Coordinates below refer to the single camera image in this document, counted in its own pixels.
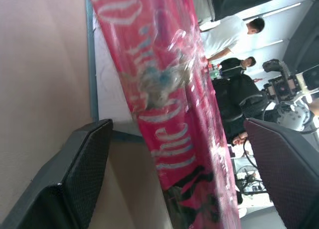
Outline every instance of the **person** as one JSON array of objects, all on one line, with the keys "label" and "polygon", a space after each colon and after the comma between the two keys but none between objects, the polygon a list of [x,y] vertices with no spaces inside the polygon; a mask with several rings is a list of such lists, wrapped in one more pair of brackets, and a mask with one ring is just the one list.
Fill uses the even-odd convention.
[{"label": "person", "polygon": [[208,61],[216,60],[230,53],[240,39],[261,32],[265,27],[262,18],[245,23],[238,16],[227,16],[221,19],[215,28],[202,32],[205,56]]},{"label": "person", "polygon": [[243,71],[247,70],[247,67],[254,66],[256,59],[254,57],[248,57],[245,60],[239,60],[238,58],[228,58],[223,60],[221,65],[221,76],[223,78],[231,78],[242,74]]}]

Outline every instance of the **pink banner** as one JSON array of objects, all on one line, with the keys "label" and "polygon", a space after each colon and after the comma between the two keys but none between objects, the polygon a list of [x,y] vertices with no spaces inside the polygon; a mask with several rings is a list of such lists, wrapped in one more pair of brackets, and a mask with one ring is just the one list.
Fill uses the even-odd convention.
[{"label": "pink banner", "polygon": [[192,0],[91,0],[175,229],[239,229]]}]

